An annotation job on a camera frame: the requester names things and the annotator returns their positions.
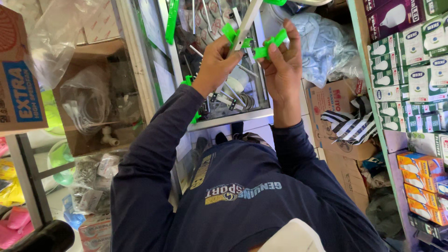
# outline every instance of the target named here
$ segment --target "green shelf edge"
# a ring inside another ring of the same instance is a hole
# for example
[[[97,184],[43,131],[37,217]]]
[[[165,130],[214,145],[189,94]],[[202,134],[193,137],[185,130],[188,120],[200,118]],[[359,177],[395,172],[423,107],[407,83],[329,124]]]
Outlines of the green shelf edge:
[[[374,94],[373,94],[373,90],[372,90],[372,83],[370,82],[369,71],[367,68],[366,61],[363,60],[363,59],[365,59],[365,54],[364,54],[364,49],[362,48],[361,28],[359,27],[358,13],[357,13],[356,7],[355,7],[355,0],[347,0],[347,4],[349,6],[350,15],[352,17],[353,30],[355,33],[356,44],[358,46],[359,56],[361,58],[362,71],[364,73],[364,76],[367,76],[367,78],[365,79],[365,82],[366,82],[366,86],[367,86],[367,92],[369,93],[369,97],[371,97],[370,104],[373,108],[372,110],[373,110],[373,116],[375,119],[375,125],[378,129],[379,142],[381,143],[381,149],[383,151],[384,161],[386,162],[386,167],[388,170],[389,178],[391,180],[393,195],[395,197],[395,203],[397,205],[397,208],[399,209],[398,213],[400,214],[401,224],[404,226],[403,216],[401,215],[400,205],[398,204],[398,200],[397,200],[398,196],[397,196],[397,191],[395,189],[395,181],[393,180],[392,170],[391,170],[391,167],[389,164],[389,156],[388,156],[389,153],[388,153],[388,148],[386,145],[386,140],[384,139],[383,130],[381,129],[381,123],[379,121],[378,111],[376,109],[374,109],[374,108],[376,108],[376,104],[375,104],[375,100],[373,99]]]

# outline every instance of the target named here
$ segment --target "navy blue sweatshirt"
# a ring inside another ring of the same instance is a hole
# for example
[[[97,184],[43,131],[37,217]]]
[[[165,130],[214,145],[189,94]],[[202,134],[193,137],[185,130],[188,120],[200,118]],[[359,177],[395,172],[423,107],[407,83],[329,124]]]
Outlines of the navy blue sweatshirt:
[[[239,140],[205,151],[173,213],[168,196],[176,146],[203,100],[181,85],[120,163],[112,183],[113,252],[247,251],[293,218],[311,226],[327,252],[388,251],[316,158],[303,121],[272,128],[277,153]]]

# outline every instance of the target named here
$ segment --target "hand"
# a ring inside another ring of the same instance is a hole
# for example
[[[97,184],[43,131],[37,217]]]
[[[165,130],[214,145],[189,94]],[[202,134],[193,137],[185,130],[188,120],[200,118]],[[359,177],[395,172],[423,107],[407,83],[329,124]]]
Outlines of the hand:
[[[301,120],[300,89],[302,78],[302,54],[300,35],[294,24],[283,21],[288,38],[289,49],[282,43],[278,48],[272,43],[268,48],[270,61],[260,59],[266,77],[267,91],[274,102],[274,126],[286,128]]]
[[[243,53],[238,51],[224,59],[229,52],[228,44],[226,36],[223,35],[205,48],[201,68],[192,84],[204,98],[227,79],[243,57]]]

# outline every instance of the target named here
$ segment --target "left hand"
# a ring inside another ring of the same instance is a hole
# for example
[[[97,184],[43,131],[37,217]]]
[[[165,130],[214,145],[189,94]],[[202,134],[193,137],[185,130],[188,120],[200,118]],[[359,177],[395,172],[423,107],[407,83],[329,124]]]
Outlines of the left hand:
[[[204,98],[227,79],[243,57],[243,53],[238,51],[224,59],[229,52],[228,45],[229,41],[223,35],[205,48],[198,76],[191,85]]]

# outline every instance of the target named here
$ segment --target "right hand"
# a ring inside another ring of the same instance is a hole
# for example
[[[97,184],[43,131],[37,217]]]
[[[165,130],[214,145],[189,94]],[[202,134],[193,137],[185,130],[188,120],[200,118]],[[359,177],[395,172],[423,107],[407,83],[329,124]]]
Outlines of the right hand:
[[[285,44],[278,48],[272,43],[268,48],[270,61],[261,58],[259,62],[264,69],[267,91],[274,103],[287,104],[297,102],[300,95],[302,78],[302,54],[300,35],[295,25],[289,20],[283,21],[288,38],[289,49]]]

